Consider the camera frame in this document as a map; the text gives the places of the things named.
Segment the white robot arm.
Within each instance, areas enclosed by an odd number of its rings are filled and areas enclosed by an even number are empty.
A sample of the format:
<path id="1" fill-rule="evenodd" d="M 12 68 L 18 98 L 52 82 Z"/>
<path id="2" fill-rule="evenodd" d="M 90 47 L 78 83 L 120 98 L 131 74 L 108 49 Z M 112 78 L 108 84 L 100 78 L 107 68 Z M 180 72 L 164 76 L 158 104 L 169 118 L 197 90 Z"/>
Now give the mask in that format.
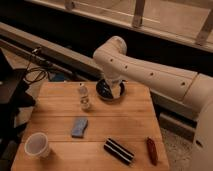
<path id="1" fill-rule="evenodd" d="M 213 171 L 213 77 L 195 71 L 128 57 L 122 37 L 113 36 L 93 53 L 114 97 L 121 77 L 140 82 L 160 95 L 198 112 L 189 171 Z"/>

